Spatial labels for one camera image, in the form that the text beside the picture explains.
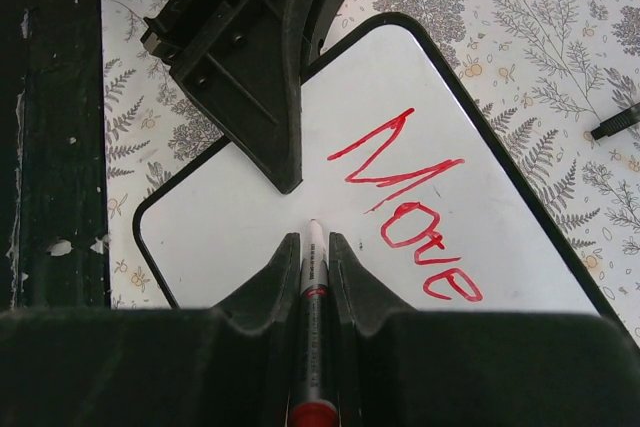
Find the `black painted wood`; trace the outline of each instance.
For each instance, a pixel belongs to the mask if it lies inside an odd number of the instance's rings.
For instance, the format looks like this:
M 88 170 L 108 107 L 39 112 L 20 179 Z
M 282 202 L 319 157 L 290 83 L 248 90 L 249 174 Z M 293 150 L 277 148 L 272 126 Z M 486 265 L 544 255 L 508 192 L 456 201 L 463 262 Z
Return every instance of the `black painted wood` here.
M 107 232 L 100 0 L 0 0 L 0 11 L 0 254 L 14 246 L 0 305 L 7 294 L 18 307 L 108 305 L 107 256 L 90 249 Z M 61 240 L 73 250 L 51 256 Z

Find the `floral tablecloth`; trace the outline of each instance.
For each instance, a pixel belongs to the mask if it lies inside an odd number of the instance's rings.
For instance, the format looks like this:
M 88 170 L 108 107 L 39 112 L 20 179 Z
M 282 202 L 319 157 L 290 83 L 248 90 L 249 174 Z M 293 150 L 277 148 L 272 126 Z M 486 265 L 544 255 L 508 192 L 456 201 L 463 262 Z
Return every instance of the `floral tablecloth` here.
M 102 0 L 114 308 L 166 305 L 132 216 L 220 136 L 140 44 L 166 1 Z M 640 101 L 640 0 L 346 0 L 325 49 L 386 11 L 430 33 L 640 343 L 640 131 L 588 133 Z

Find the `handwritten word move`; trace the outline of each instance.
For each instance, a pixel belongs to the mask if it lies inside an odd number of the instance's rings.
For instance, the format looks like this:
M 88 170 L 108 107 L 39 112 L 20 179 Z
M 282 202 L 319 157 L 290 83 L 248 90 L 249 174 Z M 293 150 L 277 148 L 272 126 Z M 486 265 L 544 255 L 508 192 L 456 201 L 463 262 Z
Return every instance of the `handwritten word move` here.
M 403 188 L 396 190 L 392 194 L 388 195 L 387 197 L 382 199 L 380 202 L 378 202 L 376 205 L 374 205 L 371 209 L 369 209 L 365 213 L 374 212 L 380 206 L 382 206 L 385 202 L 391 201 L 409 192 L 410 190 L 418 187 L 424 182 L 427 182 L 429 179 L 432 179 L 448 171 L 449 169 L 455 167 L 456 165 L 464 164 L 464 159 L 455 159 L 455 160 L 449 159 L 449 160 L 440 162 L 439 164 L 432 165 L 424 169 L 420 169 L 414 172 L 409 172 L 404 174 L 389 175 L 385 177 L 361 176 L 363 171 L 366 170 L 367 167 L 369 167 L 376 160 L 376 158 L 380 154 L 382 154 L 382 152 L 384 152 L 388 147 L 390 147 L 395 142 L 395 140 L 400 136 L 400 133 L 402 132 L 402 129 L 404 128 L 407 122 L 407 118 L 413 112 L 415 112 L 415 109 L 413 108 L 406 110 L 399 116 L 395 117 L 394 119 L 391 119 L 389 122 L 386 122 L 385 124 L 381 125 L 377 129 L 368 133 L 361 139 L 355 141 L 353 144 L 327 157 L 328 161 L 334 161 L 334 160 L 340 159 L 344 155 L 356 150 L 358 147 L 360 147 L 361 145 L 363 145 L 373 137 L 377 136 L 378 134 L 386 130 L 391 130 L 391 135 L 389 136 L 389 138 L 358 169 L 353 171 L 351 174 L 347 175 L 347 177 L 344 180 L 345 182 L 348 182 L 350 184 L 369 183 L 369 184 L 374 184 L 376 187 L 391 187 L 408 180 L 413 180 L 413 182 L 411 182 L 409 185 Z M 423 214 L 429 216 L 430 220 L 428 221 L 427 227 L 422 232 L 416 234 L 410 239 L 402 240 L 402 241 L 391 240 L 388 233 L 389 228 L 392 225 L 394 225 L 396 222 L 401 221 L 401 219 L 405 215 L 411 212 L 422 212 Z M 460 260 L 461 257 L 426 258 L 426 259 L 423 258 L 423 254 L 434 247 L 437 247 L 440 250 L 445 249 L 445 246 L 443 243 L 443 236 L 436 230 L 439 223 L 440 223 L 440 214 L 435 210 L 430 209 L 429 207 L 421 204 L 420 202 L 404 202 L 396 208 L 391 218 L 382 224 L 382 226 L 380 227 L 380 235 L 382 239 L 386 242 L 386 244 L 393 249 L 407 247 L 428 238 L 429 239 L 428 242 L 418 247 L 414 252 L 413 260 L 417 265 L 446 264 L 450 262 L 456 262 Z M 458 278 L 459 280 L 464 281 L 464 283 L 467 284 L 467 286 L 471 289 L 471 292 L 467 292 L 465 289 L 462 288 L 462 286 L 458 281 Z M 465 300 L 469 302 L 479 302 L 483 299 L 480 289 L 478 289 L 478 287 L 475 285 L 473 280 L 471 280 L 471 278 L 467 274 L 465 274 L 462 270 L 458 268 L 448 269 L 448 270 L 445 270 L 444 272 L 441 272 L 439 274 L 429 277 L 423 285 L 424 292 L 437 299 L 451 300 L 451 297 L 440 294 L 432 290 L 431 288 L 432 284 L 439 280 L 446 280 L 449 283 L 449 285 L 461 297 L 463 297 Z

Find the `white board surface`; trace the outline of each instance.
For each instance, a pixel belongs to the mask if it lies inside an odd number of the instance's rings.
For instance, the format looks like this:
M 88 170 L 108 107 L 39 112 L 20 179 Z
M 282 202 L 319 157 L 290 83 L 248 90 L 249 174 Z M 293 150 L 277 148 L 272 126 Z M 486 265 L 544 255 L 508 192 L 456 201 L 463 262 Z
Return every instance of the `white board surface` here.
M 304 84 L 302 139 L 304 181 L 287 196 L 228 145 L 144 212 L 141 238 L 181 307 L 219 302 L 315 218 L 418 309 L 596 313 L 402 27 L 373 29 Z

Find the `black clamp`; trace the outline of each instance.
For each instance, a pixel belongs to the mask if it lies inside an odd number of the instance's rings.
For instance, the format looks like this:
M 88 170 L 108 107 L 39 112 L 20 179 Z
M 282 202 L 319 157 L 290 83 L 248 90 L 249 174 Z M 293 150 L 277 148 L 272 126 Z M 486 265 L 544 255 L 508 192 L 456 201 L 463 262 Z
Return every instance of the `black clamp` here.
M 169 0 L 142 42 L 282 193 L 302 181 L 301 73 L 343 0 Z

